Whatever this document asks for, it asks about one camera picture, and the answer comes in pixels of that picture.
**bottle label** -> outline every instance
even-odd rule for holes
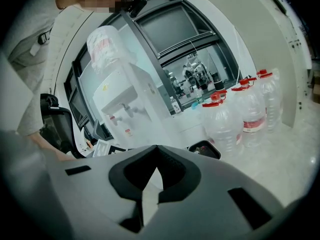
[[[130,129],[126,129],[126,130],[125,130],[125,134],[126,134],[128,137],[132,137],[132,133],[131,133],[131,130],[130,130]]]
[[[180,107],[178,105],[178,102],[173,102],[172,103],[172,107],[174,109],[174,112],[176,112],[176,113],[180,113],[181,112],[181,109],[180,109]]]
[[[204,103],[204,98],[200,97],[200,98],[196,98],[196,101],[201,104]]]
[[[266,117],[261,117],[257,121],[251,121],[251,122],[243,122],[243,131],[245,133],[255,133],[260,131],[262,128],[265,127],[266,124]]]

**floor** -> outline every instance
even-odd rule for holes
[[[319,166],[320,104],[311,100],[310,90],[302,105],[294,128],[282,124],[260,146],[221,158],[267,188],[283,206],[307,193]]]

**black tray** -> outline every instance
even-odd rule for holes
[[[188,148],[190,152],[195,152],[197,148],[201,147],[208,147],[208,149],[211,151],[210,153],[204,154],[203,156],[214,158],[214,159],[220,159],[221,153],[207,140],[202,140]]]

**person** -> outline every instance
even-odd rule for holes
[[[16,73],[32,91],[17,132],[41,148],[52,150],[61,161],[74,159],[50,145],[39,133],[43,127],[40,109],[41,84],[48,57],[50,31],[56,17],[68,6],[84,9],[110,8],[111,12],[125,7],[130,0],[29,0],[16,17],[2,43],[2,51]]]
[[[182,74],[186,80],[191,78],[193,76],[191,67],[190,66],[187,67],[186,65],[183,65]]]

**black chair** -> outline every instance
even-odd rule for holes
[[[40,106],[43,121],[40,135],[61,152],[71,152],[77,159],[86,158],[77,150],[71,112],[59,107],[57,97],[51,94],[41,94]]]

